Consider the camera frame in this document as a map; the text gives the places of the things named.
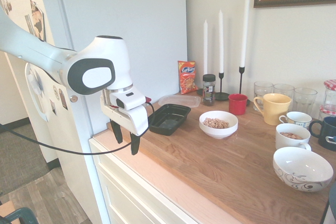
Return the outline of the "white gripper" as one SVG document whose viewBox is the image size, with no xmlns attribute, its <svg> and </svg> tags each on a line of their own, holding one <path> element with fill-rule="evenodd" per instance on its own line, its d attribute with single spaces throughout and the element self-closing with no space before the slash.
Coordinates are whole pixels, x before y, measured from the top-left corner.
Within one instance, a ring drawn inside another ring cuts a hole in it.
<svg viewBox="0 0 336 224">
<path fill-rule="evenodd" d="M 131 110 L 112 108 L 105 103 L 103 95 L 100 97 L 100 105 L 102 112 L 111 119 L 110 125 L 118 144 L 123 142 L 121 127 L 130 132 L 131 154 L 136 155 L 139 151 L 141 139 L 137 135 L 141 135 L 148 128 L 148 115 L 145 107 L 140 105 Z"/>
</svg>

